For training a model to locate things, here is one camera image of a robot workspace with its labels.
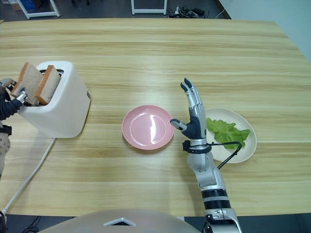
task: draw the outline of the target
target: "pink plate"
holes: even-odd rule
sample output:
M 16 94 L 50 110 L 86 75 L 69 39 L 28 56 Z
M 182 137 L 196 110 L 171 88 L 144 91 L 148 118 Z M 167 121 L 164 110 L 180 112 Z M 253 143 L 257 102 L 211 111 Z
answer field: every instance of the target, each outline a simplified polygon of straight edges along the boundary
M 122 122 L 122 133 L 126 141 L 136 148 L 158 149 L 173 137 L 171 119 L 171 115 L 160 107 L 139 106 L 126 114 Z

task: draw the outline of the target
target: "white plate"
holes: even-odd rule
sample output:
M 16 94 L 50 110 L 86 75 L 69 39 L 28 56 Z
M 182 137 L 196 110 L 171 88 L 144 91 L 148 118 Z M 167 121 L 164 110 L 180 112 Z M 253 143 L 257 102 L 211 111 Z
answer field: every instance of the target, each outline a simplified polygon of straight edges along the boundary
M 212 120 L 223 120 L 227 123 L 236 123 L 236 128 L 238 130 L 246 130 L 249 129 L 251 133 L 248 135 L 245 140 L 245 147 L 238 152 L 232 159 L 228 161 L 228 163 L 240 163 L 247 159 L 249 159 L 256 150 L 257 139 L 254 132 L 253 127 L 248 123 L 248 121 L 242 117 L 241 115 L 225 109 L 225 108 L 208 108 L 205 110 L 205 114 L 207 118 L 211 118 Z M 215 142 L 214 133 L 209 132 L 207 130 L 207 141 L 208 143 Z M 218 161 L 225 160 L 228 156 L 230 156 L 234 150 L 228 150 L 224 148 L 224 146 L 213 146 L 212 153 L 214 159 Z

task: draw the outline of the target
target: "floor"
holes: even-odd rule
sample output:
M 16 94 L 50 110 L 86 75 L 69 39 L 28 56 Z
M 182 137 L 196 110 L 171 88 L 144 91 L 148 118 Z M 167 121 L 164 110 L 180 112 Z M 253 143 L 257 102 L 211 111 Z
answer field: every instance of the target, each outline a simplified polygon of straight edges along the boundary
M 90 0 L 90 5 L 86 5 L 85 0 L 54 0 L 60 12 L 60 18 L 105 18 L 105 17 L 168 17 L 162 14 L 136 14 L 132 15 L 130 0 Z M 136 8 L 161 8 L 163 0 L 135 0 Z M 219 9 L 213 0 L 168 0 L 168 14 L 175 10 L 176 5 L 187 6 L 189 9 L 199 8 L 204 10 L 207 18 L 215 18 L 222 9 Z M 50 11 L 49 1 L 34 12 Z M 5 21 L 27 20 L 22 11 L 14 11 L 10 5 L 0 3 L 0 19 Z M 57 19 L 57 17 L 41 17 L 39 19 Z M 34 216 L 8 215 L 8 233 L 21 233 L 27 228 Z M 42 216 L 37 221 L 36 227 L 41 231 L 72 217 L 51 217 Z M 190 225 L 202 230 L 204 217 L 185 217 L 185 221 Z M 281 215 L 281 216 L 242 216 L 239 221 L 244 233 L 310 233 L 311 214 Z
M 208 18 L 215 18 L 220 10 L 214 3 L 214 0 L 168 0 L 167 15 L 163 14 L 135 14 L 132 15 L 131 1 L 130 0 L 90 0 L 90 5 L 86 5 L 85 0 L 75 0 L 75 4 L 71 0 L 54 0 L 57 5 L 58 11 L 61 15 L 60 18 L 106 18 L 106 17 L 147 17 L 147 18 L 161 18 L 168 17 L 172 11 L 175 11 L 176 6 L 187 6 L 188 9 L 199 8 L 206 12 Z M 163 8 L 164 0 L 135 0 L 135 8 Z M 27 20 L 22 11 L 14 11 L 11 5 L 3 5 L 0 3 L 0 19 L 5 21 L 20 21 Z M 51 11 L 50 2 L 45 0 L 44 4 L 35 11 L 29 13 Z M 38 19 L 51 19 L 57 17 L 40 17 L 32 18 L 31 20 Z

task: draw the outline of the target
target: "wall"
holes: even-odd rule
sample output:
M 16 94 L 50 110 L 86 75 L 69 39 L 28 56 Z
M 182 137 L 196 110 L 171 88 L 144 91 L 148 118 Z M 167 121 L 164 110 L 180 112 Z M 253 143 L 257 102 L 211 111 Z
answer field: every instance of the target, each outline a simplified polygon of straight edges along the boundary
M 220 0 L 232 19 L 274 21 L 311 61 L 311 0 Z

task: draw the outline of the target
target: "blue container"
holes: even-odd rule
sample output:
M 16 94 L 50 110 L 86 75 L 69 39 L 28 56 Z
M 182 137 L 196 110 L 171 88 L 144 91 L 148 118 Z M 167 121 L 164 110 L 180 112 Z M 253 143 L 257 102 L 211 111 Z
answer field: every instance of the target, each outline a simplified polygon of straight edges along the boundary
M 20 0 L 24 5 L 26 10 L 35 10 L 37 9 L 44 0 Z

